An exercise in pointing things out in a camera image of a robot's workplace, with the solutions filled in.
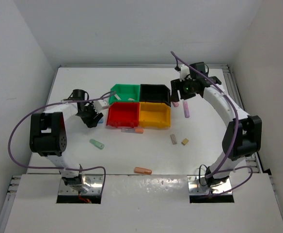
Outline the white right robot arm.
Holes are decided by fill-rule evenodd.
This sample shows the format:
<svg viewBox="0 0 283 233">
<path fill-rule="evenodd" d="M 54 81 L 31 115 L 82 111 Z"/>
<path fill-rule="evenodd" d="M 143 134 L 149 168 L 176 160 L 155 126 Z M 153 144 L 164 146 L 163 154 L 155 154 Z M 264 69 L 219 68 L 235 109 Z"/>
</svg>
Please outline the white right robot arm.
<svg viewBox="0 0 283 233">
<path fill-rule="evenodd" d="M 230 173 L 246 157 L 261 148 L 262 120 L 239 107 L 225 91 L 216 76 L 209 76 L 203 62 L 176 65 L 179 78 L 171 81 L 171 101 L 188 100 L 200 95 L 221 117 L 226 126 L 222 140 L 222 153 L 206 168 L 202 185 L 212 187 L 225 182 Z"/>
</svg>

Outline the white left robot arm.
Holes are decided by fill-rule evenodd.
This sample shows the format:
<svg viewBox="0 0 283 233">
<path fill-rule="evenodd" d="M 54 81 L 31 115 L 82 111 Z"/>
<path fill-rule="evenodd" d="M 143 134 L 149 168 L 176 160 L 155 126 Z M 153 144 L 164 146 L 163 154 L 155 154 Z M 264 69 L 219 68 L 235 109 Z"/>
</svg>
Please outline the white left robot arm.
<svg viewBox="0 0 283 233">
<path fill-rule="evenodd" d="M 94 128 L 103 117 L 101 111 L 107 105 L 105 100 L 89 100 L 86 91 L 74 89 L 61 104 L 31 115 L 31 151 L 51 161 L 59 170 L 64 184 L 80 193 L 87 193 L 91 189 L 91 182 L 81 171 L 82 166 L 65 152 L 65 123 L 71 117 L 77 116 L 88 128 Z"/>
</svg>

